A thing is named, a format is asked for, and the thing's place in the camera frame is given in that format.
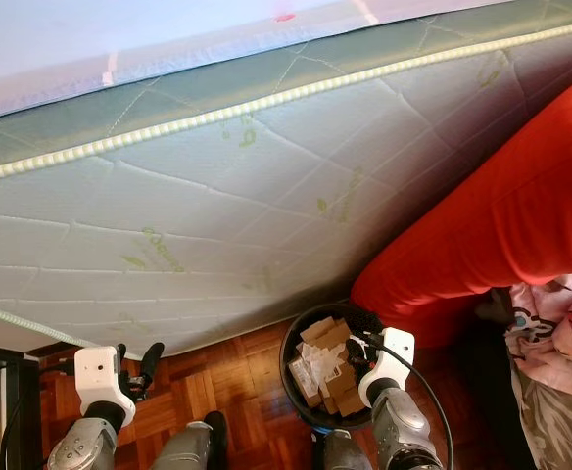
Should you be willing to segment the pink cartoon print blanket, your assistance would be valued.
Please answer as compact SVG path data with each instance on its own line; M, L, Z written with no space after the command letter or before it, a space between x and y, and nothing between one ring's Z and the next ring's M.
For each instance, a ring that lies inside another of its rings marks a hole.
M572 274L509 288L510 357L529 379L572 395Z

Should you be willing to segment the large red folded cushion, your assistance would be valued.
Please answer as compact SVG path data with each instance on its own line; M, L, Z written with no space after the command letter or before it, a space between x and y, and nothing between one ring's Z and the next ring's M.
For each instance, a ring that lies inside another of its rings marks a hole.
M357 307L442 348L493 288L572 273L572 86L363 269Z

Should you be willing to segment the white crumpled paper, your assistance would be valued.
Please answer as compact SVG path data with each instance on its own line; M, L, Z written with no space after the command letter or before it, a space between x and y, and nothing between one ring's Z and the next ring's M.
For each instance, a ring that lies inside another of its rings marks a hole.
M300 345L306 381L306 393L321 393L330 381L341 375L340 366L344 362L343 346L318 348L304 342Z

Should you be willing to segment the silver robot right leg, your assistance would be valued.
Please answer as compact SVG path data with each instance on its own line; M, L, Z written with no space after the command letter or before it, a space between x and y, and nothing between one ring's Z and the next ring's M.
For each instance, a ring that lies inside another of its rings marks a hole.
M371 462L348 430L313 431L312 470L372 470Z

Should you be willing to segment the black round waste bin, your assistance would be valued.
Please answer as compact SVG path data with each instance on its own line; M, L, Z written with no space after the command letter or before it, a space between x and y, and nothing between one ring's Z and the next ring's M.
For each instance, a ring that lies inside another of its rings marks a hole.
M366 407L361 412L354 413L350 417L325 417L321 412L305 411L303 395L296 389L294 381L292 381L289 368L286 362L292 356L291 352L287 349L294 349L301 341L301 332L313 325L314 322L320 321L325 317L332 317L335 319L344 319L346 309L361 309L354 305L348 304L326 304L318 305L317 307L310 308L301 313L291 322L289 330L286 332L285 339L283 339L280 350L280 368L282 373L283 389L285 389L286 398L290 400L292 406L298 411L298 415L306 425L312 426L317 433L326 433L326 431L334 429L344 429L353 431L361 429L370 424L372 420L372 411L370 407Z

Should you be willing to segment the black framed cabinet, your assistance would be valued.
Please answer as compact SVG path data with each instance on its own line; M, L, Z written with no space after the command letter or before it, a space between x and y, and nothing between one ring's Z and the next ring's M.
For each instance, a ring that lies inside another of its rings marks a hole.
M38 359L0 349L0 470L39 470L41 456Z

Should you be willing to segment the brown cardboard piece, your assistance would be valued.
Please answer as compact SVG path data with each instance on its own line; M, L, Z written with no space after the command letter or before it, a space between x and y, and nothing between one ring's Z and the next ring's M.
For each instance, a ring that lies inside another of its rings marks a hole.
M355 371L346 362L346 340L352 335L344 319L325 317L314 322L301 332L301 341L294 349L287 349L292 353L286 362L292 381L303 396L305 411L321 412L325 417L350 417L354 413L366 409L358 393L358 379L355 379ZM305 391L306 371L301 358L300 345L304 342L318 348L334 348L343 346L344 362L341 363L341 375L336 377L325 386L325 390Z

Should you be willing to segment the white quilted mattress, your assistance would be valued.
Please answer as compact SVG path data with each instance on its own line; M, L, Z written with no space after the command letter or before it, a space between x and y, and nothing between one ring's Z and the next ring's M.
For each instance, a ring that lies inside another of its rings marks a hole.
M572 84L572 0L0 0L0 345L344 296Z

